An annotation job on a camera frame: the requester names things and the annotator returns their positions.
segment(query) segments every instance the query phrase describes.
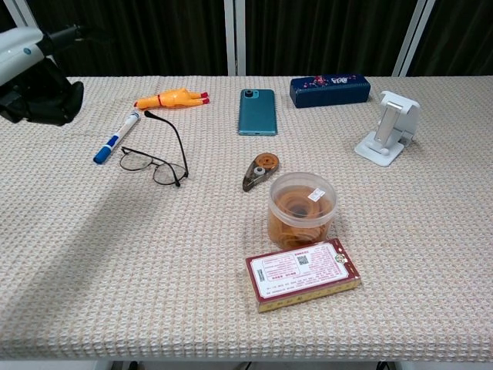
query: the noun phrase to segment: black curtain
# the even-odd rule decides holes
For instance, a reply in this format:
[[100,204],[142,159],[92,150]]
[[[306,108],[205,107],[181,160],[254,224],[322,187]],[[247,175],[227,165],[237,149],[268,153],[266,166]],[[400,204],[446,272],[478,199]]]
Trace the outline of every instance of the black curtain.
[[390,76],[417,0],[246,0],[246,73]]
[[15,27],[15,22],[10,16],[4,2],[0,2],[0,32],[5,32]]
[[223,0],[31,0],[39,27],[82,24],[107,45],[80,42],[55,55],[68,76],[227,75]]
[[409,76],[493,74],[493,1],[437,0]]

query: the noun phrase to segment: white phone stand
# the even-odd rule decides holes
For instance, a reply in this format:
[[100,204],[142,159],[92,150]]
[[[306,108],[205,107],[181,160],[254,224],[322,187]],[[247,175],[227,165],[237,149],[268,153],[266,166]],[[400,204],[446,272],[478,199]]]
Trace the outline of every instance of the white phone stand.
[[371,131],[354,151],[387,167],[411,143],[418,127],[420,105],[390,91],[380,94],[381,119],[378,130]]

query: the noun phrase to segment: eyeglasses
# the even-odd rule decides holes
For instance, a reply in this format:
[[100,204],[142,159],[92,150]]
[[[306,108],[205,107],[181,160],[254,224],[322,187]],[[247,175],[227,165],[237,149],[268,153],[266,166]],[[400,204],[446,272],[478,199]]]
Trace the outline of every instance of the eyeglasses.
[[151,156],[144,152],[139,152],[138,150],[130,149],[125,146],[122,147],[124,153],[122,159],[120,160],[120,166],[127,171],[139,171],[147,168],[151,164],[155,165],[153,179],[161,185],[173,185],[177,187],[180,186],[180,181],[184,177],[188,177],[188,166],[186,165],[185,152],[183,151],[182,140],[179,138],[178,131],[176,127],[167,119],[158,117],[149,111],[144,112],[144,116],[158,119],[168,123],[176,133],[178,137],[179,147],[182,151],[184,166],[180,166],[175,163],[168,163],[165,160],[161,160],[155,156]]

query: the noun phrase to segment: qr code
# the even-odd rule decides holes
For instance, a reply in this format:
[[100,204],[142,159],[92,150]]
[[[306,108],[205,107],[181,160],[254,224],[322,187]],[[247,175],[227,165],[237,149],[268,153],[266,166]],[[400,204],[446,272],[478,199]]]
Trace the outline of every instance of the qr code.
[[298,256],[298,262],[300,262],[300,265],[302,265],[302,264],[308,264],[308,258],[307,258],[307,256]]
[[259,274],[259,279],[260,279],[260,281],[264,281],[264,280],[265,280],[265,278],[263,277],[263,271],[262,271],[262,269],[257,270],[257,273]]

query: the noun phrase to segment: blue pencil case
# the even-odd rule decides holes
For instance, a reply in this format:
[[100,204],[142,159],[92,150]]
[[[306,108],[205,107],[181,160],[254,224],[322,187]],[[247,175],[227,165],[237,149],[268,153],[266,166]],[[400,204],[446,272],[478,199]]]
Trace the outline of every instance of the blue pencil case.
[[358,74],[322,75],[292,79],[290,96],[297,108],[363,103],[370,83]]

